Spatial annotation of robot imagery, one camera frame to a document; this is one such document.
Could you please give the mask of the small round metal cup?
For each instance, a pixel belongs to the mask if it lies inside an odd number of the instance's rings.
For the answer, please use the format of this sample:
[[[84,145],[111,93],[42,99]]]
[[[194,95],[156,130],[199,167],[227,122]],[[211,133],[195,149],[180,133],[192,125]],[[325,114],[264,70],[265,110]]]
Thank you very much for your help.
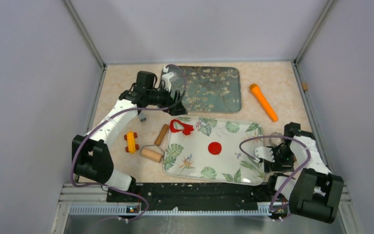
[[[282,133],[273,132],[273,133],[271,133],[271,135],[274,136],[274,137],[271,137],[268,140],[270,146],[276,147],[276,146],[279,146],[280,144],[283,143],[283,139],[281,138],[283,136]]]

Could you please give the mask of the white leaf pattern tray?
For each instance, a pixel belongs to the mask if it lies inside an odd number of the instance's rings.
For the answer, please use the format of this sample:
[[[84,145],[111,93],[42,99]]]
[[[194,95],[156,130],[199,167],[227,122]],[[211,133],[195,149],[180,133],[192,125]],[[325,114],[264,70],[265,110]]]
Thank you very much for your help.
[[[211,117],[176,117],[170,121],[163,170],[169,176],[258,186],[264,163],[255,161],[263,146],[262,128],[256,122]],[[219,142],[218,156],[208,152]]]

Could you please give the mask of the wooden rolling pin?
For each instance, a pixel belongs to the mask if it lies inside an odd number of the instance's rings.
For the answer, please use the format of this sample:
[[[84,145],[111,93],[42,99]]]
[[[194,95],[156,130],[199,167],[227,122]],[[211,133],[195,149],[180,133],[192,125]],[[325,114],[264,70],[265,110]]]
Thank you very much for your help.
[[[164,137],[167,135],[169,125],[164,124],[152,144],[146,144],[142,147],[140,156],[151,161],[160,163],[164,159],[165,151],[161,148]]]

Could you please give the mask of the red dough piece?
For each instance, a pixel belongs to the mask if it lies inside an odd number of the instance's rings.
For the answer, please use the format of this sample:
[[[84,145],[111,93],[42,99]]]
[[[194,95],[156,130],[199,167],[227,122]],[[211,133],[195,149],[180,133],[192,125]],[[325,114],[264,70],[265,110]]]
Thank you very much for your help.
[[[222,145],[219,142],[211,142],[207,149],[211,155],[218,156],[222,151]]]

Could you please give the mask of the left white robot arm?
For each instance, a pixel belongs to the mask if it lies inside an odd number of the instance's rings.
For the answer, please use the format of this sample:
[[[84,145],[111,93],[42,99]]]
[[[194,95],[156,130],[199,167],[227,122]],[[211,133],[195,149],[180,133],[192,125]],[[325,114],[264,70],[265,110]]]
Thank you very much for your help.
[[[124,201],[134,200],[137,189],[131,185],[133,178],[115,169],[109,146],[142,111],[163,111],[171,116],[186,114],[182,104],[186,92],[172,89],[172,84],[179,79],[187,85],[183,72],[163,73],[160,79],[152,72],[138,72],[136,82],[118,97],[101,122],[87,134],[74,137],[71,175],[118,189],[118,195]]]

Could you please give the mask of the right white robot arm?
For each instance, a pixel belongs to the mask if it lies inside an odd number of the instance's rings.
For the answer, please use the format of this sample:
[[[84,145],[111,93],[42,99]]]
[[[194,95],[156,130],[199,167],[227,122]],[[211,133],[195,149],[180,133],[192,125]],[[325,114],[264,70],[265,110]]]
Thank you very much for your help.
[[[285,175],[275,169],[269,177],[266,195],[272,201],[285,197],[290,213],[324,223],[333,223],[344,187],[343,178],[334,175],[317,150],[313,133],[299,123],[284,126],[283,143],[272,149],[274,166],[289,165]]]

